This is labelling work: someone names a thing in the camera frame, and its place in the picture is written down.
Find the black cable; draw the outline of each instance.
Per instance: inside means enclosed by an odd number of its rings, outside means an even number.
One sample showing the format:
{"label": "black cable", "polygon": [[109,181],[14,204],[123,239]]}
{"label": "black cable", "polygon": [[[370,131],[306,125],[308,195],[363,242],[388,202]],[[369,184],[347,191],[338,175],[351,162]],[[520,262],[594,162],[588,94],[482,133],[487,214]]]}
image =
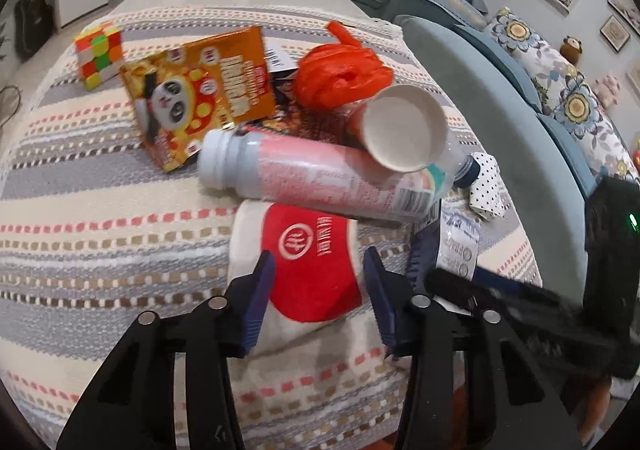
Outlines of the black cable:
{"label": "black cable", "polygon": [[20,89],[14,84],[5,85],[4,88],[0,90],[0,104],[2,104],[2,99],[1,99],[2,94],[4,94],[4,91],[6,91],[8,88],[14,88],[15,92],[18,93],[18,104],[15,106],[14,111],[11,113],[11,115],[5,117],[4,120],[0,122],[0,128],[6,125],[9,122],[9,120],[18,113],[18,109],[20,109],[20,106],[22,104],[22,93],[20,92]]}

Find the pink plush toy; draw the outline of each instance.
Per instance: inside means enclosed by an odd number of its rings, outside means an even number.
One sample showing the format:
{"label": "pink plush toy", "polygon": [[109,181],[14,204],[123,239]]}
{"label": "pink plush toy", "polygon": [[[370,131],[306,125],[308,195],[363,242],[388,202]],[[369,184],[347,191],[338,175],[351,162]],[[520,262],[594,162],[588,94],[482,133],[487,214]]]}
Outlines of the pink plush toy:
{"label": "pink plush toy", "polygon": [[593,94],[600,100],[604,108],[609,108],[612,104],[618,104],[620,82],[611,72],[602,79],[594,81],[592,89]]}

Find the brown plush toy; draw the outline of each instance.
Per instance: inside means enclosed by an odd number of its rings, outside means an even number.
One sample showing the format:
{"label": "brown plush toy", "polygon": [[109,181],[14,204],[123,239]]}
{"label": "brown plush toy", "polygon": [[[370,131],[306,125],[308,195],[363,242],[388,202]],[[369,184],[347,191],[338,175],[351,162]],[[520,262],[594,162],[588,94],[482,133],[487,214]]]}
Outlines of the brown plush toy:
{"label": "brown plush toy", "polygon": [[566,61],[574,65],[580,60],[582,54],[582,42],[578,38],[567,36],[563,40],[562,47],[560,48],[560,54],[564,56]]}

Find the rubik's cube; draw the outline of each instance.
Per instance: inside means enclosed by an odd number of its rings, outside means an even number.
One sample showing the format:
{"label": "rubik's cube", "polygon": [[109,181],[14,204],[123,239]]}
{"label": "rubik's cube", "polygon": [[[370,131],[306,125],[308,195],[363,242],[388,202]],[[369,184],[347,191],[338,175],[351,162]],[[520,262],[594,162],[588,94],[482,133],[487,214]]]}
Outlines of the rubik's cube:
{"label": "rubik's cube", "polygon": [[74,42],[80,77],[88,90],[115,76],[124,64],[122,33],[112,22],[87,29]]}

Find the striped tablecloth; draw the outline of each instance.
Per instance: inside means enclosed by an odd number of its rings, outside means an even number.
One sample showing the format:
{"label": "striped tablecloth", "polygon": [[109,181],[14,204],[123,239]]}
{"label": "striped tablecloth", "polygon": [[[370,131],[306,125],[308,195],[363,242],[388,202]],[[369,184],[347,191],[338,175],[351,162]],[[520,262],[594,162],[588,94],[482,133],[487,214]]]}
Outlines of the striped tablecloth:
{"label": "striped tablecloth", "polygon": [[[308,8],[152,8],[106,17],[123,29],[127,59],[250,24],[292,57],[333,40],[339,16]],[[430,91],[463,147],[481,150],[465,121],[402,41],[400,28],[353,20],[353,33],[396,80]],[[0,376],[34,429],[54,445],[78,397],[133,319],[190,311],[226,286],[238,198],[201,191],[194,167],[163,174],[140,148],[118,78],[87,93],[69,47],[50,70],[0,164]],[[540,283],[511,199],[481,222],[479,265]],[[463,192],[449,204],[475,216]],[[406,263],[405,227],[360,223],[388,269]],[[395,430],[406,376],[383,361],[370,305],[285,350],[232,360],[248,448],[359,448]],[[184,361],[176,376],[184,379]],[[184,397],[175,398],[186,445]]]}

